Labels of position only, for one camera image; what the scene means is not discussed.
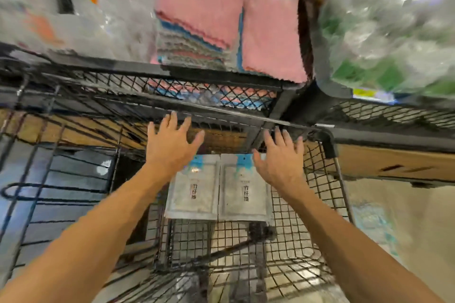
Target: yellow label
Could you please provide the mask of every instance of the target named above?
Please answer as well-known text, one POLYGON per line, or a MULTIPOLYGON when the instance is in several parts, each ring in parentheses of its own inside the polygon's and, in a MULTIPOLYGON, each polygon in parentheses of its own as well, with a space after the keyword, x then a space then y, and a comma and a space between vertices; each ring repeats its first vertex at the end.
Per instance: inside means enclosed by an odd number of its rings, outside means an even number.
POLYGON ((354 96, 362 96, 362 97, 374 97, 376 91, 368 90, 368 89, 354 89, 353 95, 354 96))

